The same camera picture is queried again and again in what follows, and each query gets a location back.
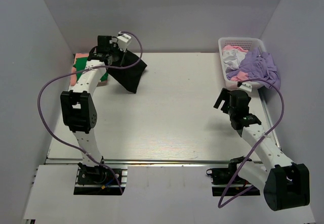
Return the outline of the black t shirt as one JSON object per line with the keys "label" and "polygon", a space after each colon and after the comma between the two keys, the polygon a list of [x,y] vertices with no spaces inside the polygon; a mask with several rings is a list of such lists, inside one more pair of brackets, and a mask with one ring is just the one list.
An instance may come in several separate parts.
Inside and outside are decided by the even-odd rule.
{"label": "black t shirt", "polygon": [[[137,55],[127,51],[118,61],[113,62],[112,65],[116,67],[127,67],[137,62],[138,59],[139,57]],[[140,60],[135,66],[129,69],[108,68],[107,72],[127,91],[135,94],[146,67],[147,64]]]}

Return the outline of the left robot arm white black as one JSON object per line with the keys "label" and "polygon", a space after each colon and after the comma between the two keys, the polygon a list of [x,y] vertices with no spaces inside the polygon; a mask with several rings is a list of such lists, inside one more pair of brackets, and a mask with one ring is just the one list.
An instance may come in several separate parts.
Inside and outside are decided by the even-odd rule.
{"label": "left robot arm white black", "polygon": [[98,117],[92,95],[107,69],[95,67],[110,66],[119,60],[127,49],[130,39],[130,36],[123,37],[121,34],[98,36],[98,44],[89,52],[86,61],[87,71],[81,73],[71,90],[62,92],[60,96],[63,123],[75,136],[78,147],[82,150],[82,164],[92,167],[89,176],[96,183],[106,180],[107,170],[99,166],[103,163],[103,157],[94,134]]}

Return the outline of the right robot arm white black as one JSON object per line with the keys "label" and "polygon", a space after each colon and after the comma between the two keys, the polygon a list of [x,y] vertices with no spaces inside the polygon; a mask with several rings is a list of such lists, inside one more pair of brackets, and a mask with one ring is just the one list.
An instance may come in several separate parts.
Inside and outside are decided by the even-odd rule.
{"label": "right robot arm white black", "polygon": [[263,167],[249,156],[230,160],[227,168],[212,170],[213,184],[246,181],[263,194],[273,211],[307,206],[310,203],[309,170],[286,156],[265,132],[259,118],[249,112],[251,97],[244,91],[223,88],[214,108],[229,115],[232,128],[256,153]]}

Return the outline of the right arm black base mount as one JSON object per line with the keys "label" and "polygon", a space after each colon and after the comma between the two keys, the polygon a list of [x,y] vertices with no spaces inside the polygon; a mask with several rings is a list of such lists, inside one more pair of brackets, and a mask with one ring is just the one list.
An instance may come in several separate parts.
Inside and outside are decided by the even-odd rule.
{"label": "right arm black base mount", "polygon": [[[242,169],[235,177],[231,186],[239,188],[253,186],[246,178],[243,178],[243,173],[245,171]],[[212,178],[212,184],[214,185],[228,184],[234,174],[235,170],[230,170],[229,168],[209,168],[206,170],[206,175]]]}

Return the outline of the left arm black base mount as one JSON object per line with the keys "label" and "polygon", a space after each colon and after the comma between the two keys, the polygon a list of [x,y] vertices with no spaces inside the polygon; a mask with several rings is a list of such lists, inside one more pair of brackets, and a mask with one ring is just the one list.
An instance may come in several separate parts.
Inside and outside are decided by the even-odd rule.
{"label": "left arm black base mount", "polygon": [[77,184],[79,185],[117,185],[116,178],[122,183],[122,169],[115,168],[112,173],[102,166],[86,166],[78,163]]}

